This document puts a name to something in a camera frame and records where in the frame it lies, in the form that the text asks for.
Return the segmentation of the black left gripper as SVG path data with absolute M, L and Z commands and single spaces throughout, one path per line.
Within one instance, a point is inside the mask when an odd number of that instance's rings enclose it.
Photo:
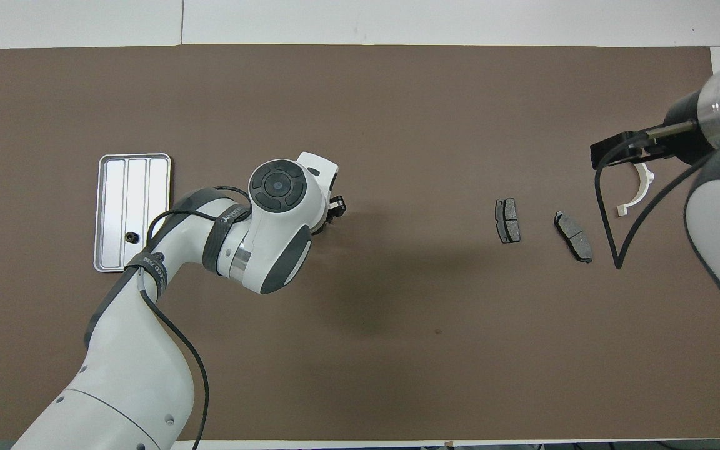
M 346 213 L 348 207 L 346 207 L 343 196 L 335 196 L 329 200 L 328 208 L 326 211 L 326 217 L 322 226 L 319 228 L 320 233 L 325 230 L 328 224 L 331 224 L 336 218 L 340 218 Z

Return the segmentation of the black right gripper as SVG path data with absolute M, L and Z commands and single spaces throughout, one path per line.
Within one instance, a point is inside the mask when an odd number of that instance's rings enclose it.
M 623 131 L 589 145 L 592 170 L 597 171 L 605 166 L 645 163 L 671 157 L 688 165 L 694 165 L 698 160 L 711 154 L 714 149 L 698 125 L 699 97 L 699 93 L 691 93 L 678 99 L 669 108 L 662 124 L 658 126 L 652 126 L 645 131 Z M 660 128 L 683 123 L 692 123 L 691 130 L 679 131 L 668 136 L 656 136 L 656 132 Z M 646 140 L 648 145 L 644 146 L 645 154 L 643 155 L 640 148 L 641 144 L 646 143 Z

